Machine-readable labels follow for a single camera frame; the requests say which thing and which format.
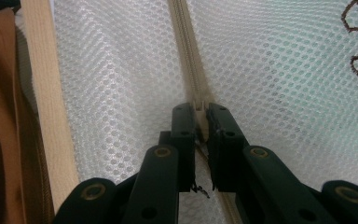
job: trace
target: metal screw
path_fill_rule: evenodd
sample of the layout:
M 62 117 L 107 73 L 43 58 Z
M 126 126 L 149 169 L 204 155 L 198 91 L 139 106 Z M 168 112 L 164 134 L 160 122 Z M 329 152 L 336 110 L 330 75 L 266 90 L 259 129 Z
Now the metal screw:
M 106 187 L 103 184 L 95 183 L 83 189 L 81 197 L 84 200 L 91 201 L 103 196 L 105 191 Z
M 339 186 L 336 187 L 336 194 L 351 203 L 358 203 L 358 191 L 354 189 L 350 189 L 344 186 Z
M 266 150 L 264 150 L 263 148 L 259 148 L 259 147 L 252 148 L 251 154 L 253 156 L 260 157 L 260 158 L 266 158 L 269 155 Z
M 171 155 L 171 151 L 166 147 L 159 147 L 154 152 L 157 157 L 167 157 Z

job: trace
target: white mesh fabric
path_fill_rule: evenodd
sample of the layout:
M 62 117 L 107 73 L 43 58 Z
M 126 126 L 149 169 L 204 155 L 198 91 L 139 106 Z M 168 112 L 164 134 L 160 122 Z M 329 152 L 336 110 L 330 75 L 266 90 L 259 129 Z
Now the white mesh fabric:
M 208 84 L 249 142 L 274 150 L 305 184 L 358 184 L 358 32 L 351 1 L 189 0 Z M 347 15 L 358 26 L 358 6 Z M 81 180 L 119 183 L 169 130 L 186 88 L 167 2 L 56 0 L 62 88 Z M 358 70 L 358 60 L 353 63 Z M 226 223 L 197 157 L 201 194 L 180 223 Z
M 249 142 L 316 189 L 358 185 L 358 32 L 341 20 L 351 1 L 187 2 L 214 99 Z M 358 27 L 358 5 L 346 20 Z
M 139 170 L 186 101 L 168 4 L 56 1 L 55 24 L 79 178 L 118 184 Z M 198 157 L 197 179 L 212 199 L 181 194 L 180 223 L 226 223 L 205 164 Z

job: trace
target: brass bolt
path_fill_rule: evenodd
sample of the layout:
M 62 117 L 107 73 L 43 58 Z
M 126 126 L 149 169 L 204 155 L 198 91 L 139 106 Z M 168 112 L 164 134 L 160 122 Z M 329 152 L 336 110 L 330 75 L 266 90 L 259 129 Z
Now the brass bolt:
M 106 187 L 103 184 L 95 183 L 83 189 L 81 197 L 84 200 L 91 201 L 103 196 L 105 192 Z
M 167 157 L 171 155 L 170 149 L 166 147 L 159 147 L 154 152 L 157 157 Z
M 255 147 L 251 149 L 251 154 L 256 157 L 266 158 L 269 154 L 263 148 Z

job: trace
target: screw hole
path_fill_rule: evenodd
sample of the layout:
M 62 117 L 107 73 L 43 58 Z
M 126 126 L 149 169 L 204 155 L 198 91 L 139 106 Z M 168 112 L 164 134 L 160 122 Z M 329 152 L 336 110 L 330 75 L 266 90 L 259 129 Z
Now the screw hole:
M 298 210 L 298 213 L 302 218 L 304 218 L 307 221 L 311 221 L 311 222 L 316 221 L 316 215 L 310 210 L 300 209 Z
M 142 210 L 142 218 L 144 219 L 152 219 L 156 217 L 157 210 L 154 207 L 146 207 Z
M 171 151 L 166 147 L 159 147 L 154 151 L 157 157 L 167 157 L 171 155 Z
M 232 137 L 232 136 L 234 136 L 234 135 L 235 135 L 235 133 L 234 133 L 234 132 L 226 132 L 226 135 L 228 135 L 228 136 Z

